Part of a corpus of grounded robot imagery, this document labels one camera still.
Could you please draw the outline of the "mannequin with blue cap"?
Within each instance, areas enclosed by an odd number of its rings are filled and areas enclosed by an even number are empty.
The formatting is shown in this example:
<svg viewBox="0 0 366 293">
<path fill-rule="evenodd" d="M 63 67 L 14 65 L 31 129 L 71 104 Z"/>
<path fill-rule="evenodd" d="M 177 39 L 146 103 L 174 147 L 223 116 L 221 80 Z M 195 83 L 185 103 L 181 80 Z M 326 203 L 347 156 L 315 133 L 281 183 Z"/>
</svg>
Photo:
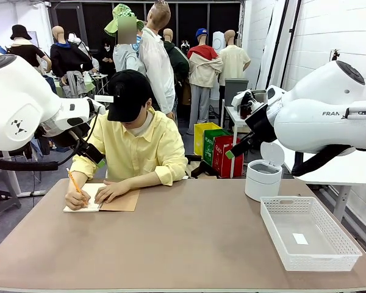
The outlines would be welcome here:
<svg viewBox="0 0 366 293">
<path fill-rule="evenodd" d="M 191 91 L 190 121 L 187 134 L 194 134 L 194 125 L 206 123 L 209 119 L 210 90 L 221 73 L 223 61 L 213 47 L 206 44 L 208 31 L 196 31 L 198 45 L 188 51 L 190 65 L 188 81 Z"/>
</svg>

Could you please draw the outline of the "white torso form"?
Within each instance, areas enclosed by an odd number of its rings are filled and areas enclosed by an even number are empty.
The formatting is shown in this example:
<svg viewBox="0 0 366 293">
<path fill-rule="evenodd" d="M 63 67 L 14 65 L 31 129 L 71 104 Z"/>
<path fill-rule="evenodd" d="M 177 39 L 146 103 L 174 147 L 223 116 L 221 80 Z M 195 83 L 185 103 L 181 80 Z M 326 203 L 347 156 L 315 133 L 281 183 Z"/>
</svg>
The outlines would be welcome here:
<svg viewBox="0 0 366 293">
<path fill-rule="evenodd" d="M 224 39 L 223 32 L 216 31 L 213 33 L 212 47 L 217 54 L 219 54 L 220 51 L 225 48 L 225 39 Z M 216 78 L 216 80 L 214 80 L 213 87 L 211 88 L 211 91 L 210 91 L 210 99 L 214 100 L 214 101 L 219 100 L 218 78 Z"/>
</svg>

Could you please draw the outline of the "yellow recycling bin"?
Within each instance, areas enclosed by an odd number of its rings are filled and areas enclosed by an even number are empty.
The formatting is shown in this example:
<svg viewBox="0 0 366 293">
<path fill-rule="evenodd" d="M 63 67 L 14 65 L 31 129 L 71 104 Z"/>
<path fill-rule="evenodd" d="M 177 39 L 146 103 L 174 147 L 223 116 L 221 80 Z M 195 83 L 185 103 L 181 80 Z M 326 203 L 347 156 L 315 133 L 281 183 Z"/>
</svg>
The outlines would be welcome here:
<svg viewBox="0 0 366 293">
<path fill-rule="evenodd" d="M 203 155 L 204 131 L 214 129 L 220 129 L 220 127 L 213 122 L 194 124 L 194 154 Z"/>
</svg>

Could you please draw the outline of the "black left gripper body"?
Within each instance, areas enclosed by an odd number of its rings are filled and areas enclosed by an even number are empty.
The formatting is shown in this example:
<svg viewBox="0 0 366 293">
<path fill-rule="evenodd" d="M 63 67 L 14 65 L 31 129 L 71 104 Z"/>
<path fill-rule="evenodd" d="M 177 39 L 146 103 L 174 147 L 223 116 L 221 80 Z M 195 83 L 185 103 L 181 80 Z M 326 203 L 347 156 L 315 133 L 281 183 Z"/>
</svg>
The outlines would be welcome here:
<svg viewBox="0 0 366 293">
<path fill-rule="evenodd" d="M 88 123 L 73 126 L 57 136 L 57 144 L 60 147 L 75 148 L 78 141 L 81 142 L 87 137 L 89 130 Z"/>
</svg>

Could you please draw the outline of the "person's right forearm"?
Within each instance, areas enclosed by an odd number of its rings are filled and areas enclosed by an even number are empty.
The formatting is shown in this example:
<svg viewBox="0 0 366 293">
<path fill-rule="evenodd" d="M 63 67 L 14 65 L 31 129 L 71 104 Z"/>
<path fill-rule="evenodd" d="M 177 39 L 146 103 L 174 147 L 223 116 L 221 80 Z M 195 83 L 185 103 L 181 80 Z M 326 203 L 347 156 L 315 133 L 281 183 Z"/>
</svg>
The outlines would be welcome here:
<svg viewBox="0 0 366 293">
<path fill-rule="evenodd" d="M 70 179 L 70 183 L 72 185 L 72 187 L 68 186 L 68 192 L 70 193 L 75 190 L 77 193 L 82 195 L 82 190 L 81 190 L 81 187 L 76 182 L 76 177 L 73 176 L 73 173 L 69 169 L 67 169 L 67 173 L 68 173 L 68 178 Z"/>
</svg>

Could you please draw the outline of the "white perforated plastic basket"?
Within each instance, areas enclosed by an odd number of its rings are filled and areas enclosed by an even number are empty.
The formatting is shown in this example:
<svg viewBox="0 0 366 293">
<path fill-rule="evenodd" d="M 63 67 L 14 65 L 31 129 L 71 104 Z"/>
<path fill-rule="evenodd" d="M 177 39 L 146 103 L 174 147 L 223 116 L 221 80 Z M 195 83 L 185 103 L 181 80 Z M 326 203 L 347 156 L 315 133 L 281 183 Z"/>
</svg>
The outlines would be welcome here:
<svg viewBox="0 0 366 293">
<path fill-rule="evenodd" d="M 260 215 L 286 271 L 349 272 L 362 256 L 314 197 L 262 197 Z M 298 245 L 293 233 L 309 244 Z"/>
</svg>

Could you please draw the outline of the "spiral notebook brown cover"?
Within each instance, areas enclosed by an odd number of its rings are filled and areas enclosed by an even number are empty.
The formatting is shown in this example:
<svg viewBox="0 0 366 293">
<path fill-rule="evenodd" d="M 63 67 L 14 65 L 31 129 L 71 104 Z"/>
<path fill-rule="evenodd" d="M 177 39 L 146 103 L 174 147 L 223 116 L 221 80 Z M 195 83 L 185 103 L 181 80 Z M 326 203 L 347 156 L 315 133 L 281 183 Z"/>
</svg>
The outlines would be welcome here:
<svg viewBox="0 0 366 293">
<path fill-rule="evenodd" d="M 90 196 L 87 207 L 74 211 L 66 206 L 63 209 L 63 212 L 135 211 L 137 200 L 140 195 L 139 190 L 132 190 L 124 195 L 120 195 L 109 203 L 95 203 L 95 196 L 98 189 L 104 186 L 105 184 L 103 183 L 86 183 L 82 189 Z"/>
</svg>

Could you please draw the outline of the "orange pencil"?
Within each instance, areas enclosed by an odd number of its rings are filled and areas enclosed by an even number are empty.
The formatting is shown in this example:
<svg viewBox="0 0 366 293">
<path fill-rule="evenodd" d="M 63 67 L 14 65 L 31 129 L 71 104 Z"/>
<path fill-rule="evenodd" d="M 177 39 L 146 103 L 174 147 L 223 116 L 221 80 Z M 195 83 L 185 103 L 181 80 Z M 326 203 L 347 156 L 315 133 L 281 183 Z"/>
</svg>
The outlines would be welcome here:
<svg viewBox="0 0 366 293">
<path fill-rule="evenodd" d="M 82 187 L 87 182 L 87 175 L 72 171 L 69 178 L 68 189 L 65 195 L 65 204 L 71 210 L 79 210 L 88 205 L 89 194 L 82 190 Z"/>
</svg>

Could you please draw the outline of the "green recycling bin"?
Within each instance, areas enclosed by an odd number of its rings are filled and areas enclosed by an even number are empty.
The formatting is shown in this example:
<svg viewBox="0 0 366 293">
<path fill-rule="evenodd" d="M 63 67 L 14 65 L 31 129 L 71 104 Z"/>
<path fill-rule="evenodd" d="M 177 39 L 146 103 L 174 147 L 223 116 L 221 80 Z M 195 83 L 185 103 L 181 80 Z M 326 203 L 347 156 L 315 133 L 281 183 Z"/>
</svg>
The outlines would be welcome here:
<svg viewBox="0 0 366 293">
<path fill-rule="evenodd" d="M 224 129 L 207 129 L 203 135 L 203 161 L 212 166 L 213 153 L 214 153 L 214 141 L 216 137 L 220 136 L 232 136 L 230 132 Z"/>
</svg>

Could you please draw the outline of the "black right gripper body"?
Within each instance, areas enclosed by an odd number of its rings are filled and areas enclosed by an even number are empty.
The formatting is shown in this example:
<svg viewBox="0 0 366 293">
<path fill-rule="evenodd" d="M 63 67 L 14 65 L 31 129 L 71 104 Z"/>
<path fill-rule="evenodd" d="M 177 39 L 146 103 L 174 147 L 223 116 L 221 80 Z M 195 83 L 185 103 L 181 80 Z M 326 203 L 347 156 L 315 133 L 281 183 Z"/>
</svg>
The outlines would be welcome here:
<svg viewBox="0 0 366 293">
<path fill-rule="evenodd" d="M 268 105 L 264 104 L 245 120 L 245 123 L 251 130 L 249 133 L 250 143 L 270 143 L 276 140 L 274 127 L 267 117 L 267 108 Z"/>
</svg>

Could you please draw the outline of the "white lidded trash can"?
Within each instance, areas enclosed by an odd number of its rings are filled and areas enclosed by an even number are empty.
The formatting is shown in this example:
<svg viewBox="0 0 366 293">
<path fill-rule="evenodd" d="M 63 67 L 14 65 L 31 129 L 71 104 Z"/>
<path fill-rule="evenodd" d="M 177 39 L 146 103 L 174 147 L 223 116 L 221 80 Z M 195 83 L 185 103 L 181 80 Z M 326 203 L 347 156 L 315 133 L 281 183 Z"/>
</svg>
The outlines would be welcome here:
<svg viewBox="0 0 366 293">
<path fill-rule="evenodd" d="M 262 142 L 260 154 L 262 159 L 248 163 L 245 180 L 245 195 L 258 202 L 278 195 L 284 164 L 284 151 L 274 142 Z"/>
</svg>

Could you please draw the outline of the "large white table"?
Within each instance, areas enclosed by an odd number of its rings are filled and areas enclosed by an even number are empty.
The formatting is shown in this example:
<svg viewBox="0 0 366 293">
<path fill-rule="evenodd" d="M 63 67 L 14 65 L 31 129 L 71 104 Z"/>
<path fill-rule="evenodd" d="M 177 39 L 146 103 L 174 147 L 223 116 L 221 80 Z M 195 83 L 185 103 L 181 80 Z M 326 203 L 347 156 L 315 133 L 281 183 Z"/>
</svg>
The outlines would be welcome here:
<svg viewBox="0 0 366 293">
<path fill-rule="evenodd" d="M 348 199 L 351 209 L 366 219 L 366 151 L 338 156 L 316 171 L 295 176 L 307 184 L 330 185 L 339 191 L 333 214 L 343 218 Z"/>
</svg>

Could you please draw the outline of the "mannequin in dark hoodie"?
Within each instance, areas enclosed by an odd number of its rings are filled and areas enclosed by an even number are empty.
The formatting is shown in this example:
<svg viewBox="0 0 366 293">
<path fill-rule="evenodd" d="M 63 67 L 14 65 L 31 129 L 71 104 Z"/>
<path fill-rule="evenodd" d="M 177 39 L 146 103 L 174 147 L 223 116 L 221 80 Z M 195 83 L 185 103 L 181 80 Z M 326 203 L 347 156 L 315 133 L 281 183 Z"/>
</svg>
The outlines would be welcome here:
<svg viewBox="0 0 366 293">
<path fill-rule="evenodd" d="M 52 72 L 66 98 L 83 97 L 86 94 L 83 72 L 93 69 L 92 60 L 77 45 L 65 40 L 61 26 L 54 26 L 52 35 L 56 41 L 50 50 Z"/>
</svg>

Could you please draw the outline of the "person's right hand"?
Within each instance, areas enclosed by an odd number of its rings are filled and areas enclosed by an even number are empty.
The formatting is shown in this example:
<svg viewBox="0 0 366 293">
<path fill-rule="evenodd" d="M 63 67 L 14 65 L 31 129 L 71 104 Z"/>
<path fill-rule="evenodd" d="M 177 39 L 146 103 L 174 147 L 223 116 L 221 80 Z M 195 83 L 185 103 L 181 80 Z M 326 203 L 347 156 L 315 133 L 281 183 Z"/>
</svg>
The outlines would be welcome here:
<svg viewBox="0 0 366 293">
<path fill-rule="evenodd" d="M 72 211 L 77 211 L 88 206 L 90 196 L 83 190 L 78 192 L 76 189 L 69 190 L 65 195 L 65 204 Z"/>
</svg>

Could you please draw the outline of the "small white side table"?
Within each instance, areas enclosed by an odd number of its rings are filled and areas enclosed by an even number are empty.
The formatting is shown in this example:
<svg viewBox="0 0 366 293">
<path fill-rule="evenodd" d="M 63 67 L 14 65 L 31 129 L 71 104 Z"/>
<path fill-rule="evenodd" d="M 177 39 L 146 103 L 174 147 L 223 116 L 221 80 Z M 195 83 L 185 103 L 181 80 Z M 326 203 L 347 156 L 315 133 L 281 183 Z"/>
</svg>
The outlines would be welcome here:
<svg viewBox="0 0 366 293">
<path fill-rule="evenodd" d="M 90 75 L 92 83 L 96 87 L 97 95 L 105 95 L 107 94 L 107 83 L 108 83 L 108 75 L 101 73 L 92 73 Z"/>
</svg>

